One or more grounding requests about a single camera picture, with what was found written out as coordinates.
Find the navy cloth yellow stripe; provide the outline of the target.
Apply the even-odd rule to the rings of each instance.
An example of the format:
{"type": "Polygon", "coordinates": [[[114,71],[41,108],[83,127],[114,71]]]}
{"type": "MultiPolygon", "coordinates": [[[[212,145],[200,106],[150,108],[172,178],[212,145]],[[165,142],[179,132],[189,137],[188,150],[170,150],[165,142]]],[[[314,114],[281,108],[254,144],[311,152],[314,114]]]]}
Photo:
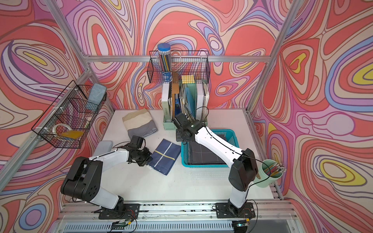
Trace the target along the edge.
{"type": "Polygon", "coordinates": [[[163,139],[151,155],[148,165],[163,175],[168,175],[181,153],[181,146],[163,139]]]}

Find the dark grey checked cloth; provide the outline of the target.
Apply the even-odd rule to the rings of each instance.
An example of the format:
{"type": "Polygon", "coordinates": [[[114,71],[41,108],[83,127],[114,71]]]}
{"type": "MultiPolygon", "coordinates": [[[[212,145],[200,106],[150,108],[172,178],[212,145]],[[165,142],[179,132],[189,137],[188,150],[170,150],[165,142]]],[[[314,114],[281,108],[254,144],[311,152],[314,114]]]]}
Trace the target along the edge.
{"type": "Polygon", "coordinates": [[[210,149],[194,141],[188,143],[187,161],[189,165],[225,165],[210,149]]]}

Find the teal plastic basket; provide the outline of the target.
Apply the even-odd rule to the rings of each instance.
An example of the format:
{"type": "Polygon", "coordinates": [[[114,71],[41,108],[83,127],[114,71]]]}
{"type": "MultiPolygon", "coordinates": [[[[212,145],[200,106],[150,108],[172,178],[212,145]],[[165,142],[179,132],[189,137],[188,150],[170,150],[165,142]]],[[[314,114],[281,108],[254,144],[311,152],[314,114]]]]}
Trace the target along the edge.
{"type": "MultiPolygon", "coordinates": [[[[237,137],[235,132],[230,129],[212,129],[212,132],[216,134],[218,137],[222,138],[229,144],[233,145],[234,147],[239,147],[237,137]]],[[[227,164],[225,165],[189,165],[188,164],[188,143],[185,142],[182,144],[181,148],[181,156],[182,156],[182,165],[186,168],[227,168],[227,164]]]]}

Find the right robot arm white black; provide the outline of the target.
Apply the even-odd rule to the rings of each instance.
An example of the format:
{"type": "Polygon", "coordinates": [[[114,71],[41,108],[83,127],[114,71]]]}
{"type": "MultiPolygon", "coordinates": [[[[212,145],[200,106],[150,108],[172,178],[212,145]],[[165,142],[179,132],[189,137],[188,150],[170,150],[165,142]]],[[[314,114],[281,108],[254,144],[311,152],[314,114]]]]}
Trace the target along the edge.
{"type": "Polygon", "coordinates": [[[173,123],[181,131],[181,138],[194,141],[216,154],[230,168],[228,180],[232,185],[228,208],[237,215],[247,203],[250,184],[254,181],[258,167],[254,152],[251,149],[240,149],[229,144],[213,133],[203,122],[191,121],[181,113],[173,118],[173,123]]]}

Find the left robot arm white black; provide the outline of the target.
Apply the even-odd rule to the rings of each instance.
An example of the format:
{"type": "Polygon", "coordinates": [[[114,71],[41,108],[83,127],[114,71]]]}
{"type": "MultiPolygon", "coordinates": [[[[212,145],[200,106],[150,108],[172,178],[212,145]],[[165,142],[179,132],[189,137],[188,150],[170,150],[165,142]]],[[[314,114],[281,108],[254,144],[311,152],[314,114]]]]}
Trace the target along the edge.
{"type": "Polygon", "coordinates": [[[143,167],[152,160],[151,155],[145,139],[139,136],[132,137],[119,147],[114,147],[112,141],[102,141],[93,156],[74,160],[61,186],[61,193],[100,206],[104,210],[123,213],[123,198],[102,187],[102,174],[121,163],[143,167]]]}

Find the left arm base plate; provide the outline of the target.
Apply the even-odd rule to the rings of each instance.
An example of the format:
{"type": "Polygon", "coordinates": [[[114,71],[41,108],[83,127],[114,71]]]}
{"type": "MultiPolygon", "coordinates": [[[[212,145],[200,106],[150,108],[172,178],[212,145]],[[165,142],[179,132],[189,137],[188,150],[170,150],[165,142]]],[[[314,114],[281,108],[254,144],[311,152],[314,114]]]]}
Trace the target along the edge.
{"type": "Polygon", "coordinates": [[[99,214],[99,219],[137,219],[139,216],[140,204],[121,203],[114,209],[101,208],[94,211],[99,214]]]}

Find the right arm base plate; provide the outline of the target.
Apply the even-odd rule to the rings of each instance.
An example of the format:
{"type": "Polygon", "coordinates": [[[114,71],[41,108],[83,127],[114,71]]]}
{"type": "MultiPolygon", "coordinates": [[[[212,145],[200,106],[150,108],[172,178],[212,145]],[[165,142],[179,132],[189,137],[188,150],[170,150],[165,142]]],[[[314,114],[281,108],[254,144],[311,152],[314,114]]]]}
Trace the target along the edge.
{"type": "Polygon", "coordinates": [[[216,203],[212,206],[216,212],[217,218],[245,218],[252,219],[256,217],[253,203],[246,202],[240,208],[235,207],[232,203],[216,203]]]}

